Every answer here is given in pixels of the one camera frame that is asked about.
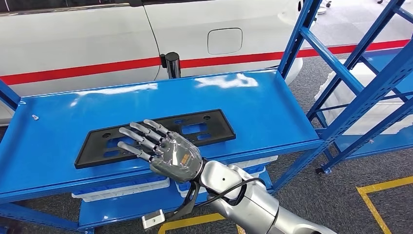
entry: robot finger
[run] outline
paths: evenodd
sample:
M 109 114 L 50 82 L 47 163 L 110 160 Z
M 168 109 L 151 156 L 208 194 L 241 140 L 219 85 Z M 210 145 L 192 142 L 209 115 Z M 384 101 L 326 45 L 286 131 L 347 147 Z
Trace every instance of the robot finger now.
M 119 148 L 122 148 L 122 149 L 128 151 L 128 152 L 131 152 L 132 154 L 136 155 L 137 157 L 142 158 L 145 161 L 150 162 L 151 155 L 143 152 L 142 150 L 136 149 L 135 147 L 133 147 L 131 145 L 128 145 L 128 144 L 124 143 L 123 141 L 118 142 L 117 146 Z
M 121 128 L 119 128 L 119 132 L 122 133 L 123 135 L 126 135 L 126 136 L 136 140 L 140 145 L 143 145 L 143 146 L 145 146 L 146 148 L 148 148 L 150 150 L 153 150 L 156 147 L 156 145 L 153 144 L 150 140 L 148 140 L 144 137 L 141 137 L 140 135 L 132 132 L 131 130 L 129 130 L 127 128 L 121 127 Z
M 150 137 L 156 141 L 160 141 L 161 140 L 161 136 L 159 134 L 157 134 L 155 131 L 151 130 L 151 129 L 147 129 L 144 126 L 140 125 L 139 123 L 130 123 L 129 126 L 131 126 L 132 128 L 142 132 L 143 134 L 145 134 L 145 136 Z
M 153 120 L 150 120 L 150 119 L 146 119 L 143 122 L 145 124 L 151 126 L 152 128 L 154 128 L 156 131 L 168 136 L 169 130 L 166 127 L 162 126 L 161 124 L 159 124 L 159 123 L 157 123 Z

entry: gray carpet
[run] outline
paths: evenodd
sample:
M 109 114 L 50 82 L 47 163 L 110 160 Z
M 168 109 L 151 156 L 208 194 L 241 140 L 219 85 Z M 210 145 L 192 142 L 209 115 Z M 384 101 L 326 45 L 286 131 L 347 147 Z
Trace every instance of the gray carpet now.
M 304 111 L 314 102 L 314 95 L 325 82 L 331 69 L 318 57 L 306 58 L 304 67 L 296 80 L 290 85 Z M 386 180 L 413 175 L 413 151 L 405 150 L 356 160 L 346 161 L 333 169 L 329 175 L 317 175 L 316 167 L 325 161 L 317 158 L 289 184 L 282 188 L 275 197 L 280 204 L 290 211 L 323 224 L 339 234 L 379 234 L 382 230 L 358 194 L 356 186 L 366 186 Z M 278 178 L 299 154 L 282 155 L 267 167 L 271 178 Z M 410 207 L 413 185 L 388 189 L 369 194 L 372 202 L 382 215 L 387 226 L 394 234 L 412 233 L 413 213 Z M 71 220 L 78 216 L 79 201 L 70 195 L 57 195 L 27 200 L 26 206 L 56 214 Z M 211 213 L 209 208 L 196 209 L 192 216 Z M 14 223 L 23 234 L 66 233 L 48 227 Z M 96 229 L 97 234 L 136 234 L 143 233 L 139 220 L 121 222 Z M 221 233 L 236 234 L 235 224 L 228 220 L 217 221 L 167 231 L 168 234 L 182 233 Z

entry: white car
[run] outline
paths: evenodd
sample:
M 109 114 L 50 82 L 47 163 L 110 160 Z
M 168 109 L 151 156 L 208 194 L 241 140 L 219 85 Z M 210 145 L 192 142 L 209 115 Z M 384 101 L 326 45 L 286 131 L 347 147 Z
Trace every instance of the white car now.
M 44 4 L 54 1 L 0 0 L 0 79 L 20 96 L 166 79 L 158 58 L 168 52 L 179 54 L 183 77 L 276 66 L 303 0 Z M 298 58 L 287 83 L 301 67 Z M 0 124 L 12 114 L 0 109 Z

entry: plastic wrap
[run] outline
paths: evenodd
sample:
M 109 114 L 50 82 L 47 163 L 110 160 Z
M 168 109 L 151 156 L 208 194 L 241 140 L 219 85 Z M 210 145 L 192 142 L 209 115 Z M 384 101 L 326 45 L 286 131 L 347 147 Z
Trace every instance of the plastic wrap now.
M 201 169 L 199 149 L 176 132 L 169 132 L 156 149 L 150 169 L 178 182 L 194 179 Z

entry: caster wheel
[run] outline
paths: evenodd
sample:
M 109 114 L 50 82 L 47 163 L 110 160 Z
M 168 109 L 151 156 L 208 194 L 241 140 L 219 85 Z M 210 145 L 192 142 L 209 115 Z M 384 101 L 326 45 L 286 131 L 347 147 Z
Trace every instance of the caster wheel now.
M 319 174 L 319 175 L 324 174 L 324 170 L 321 169 L 321 168 L 317 168 L 316 173 Z

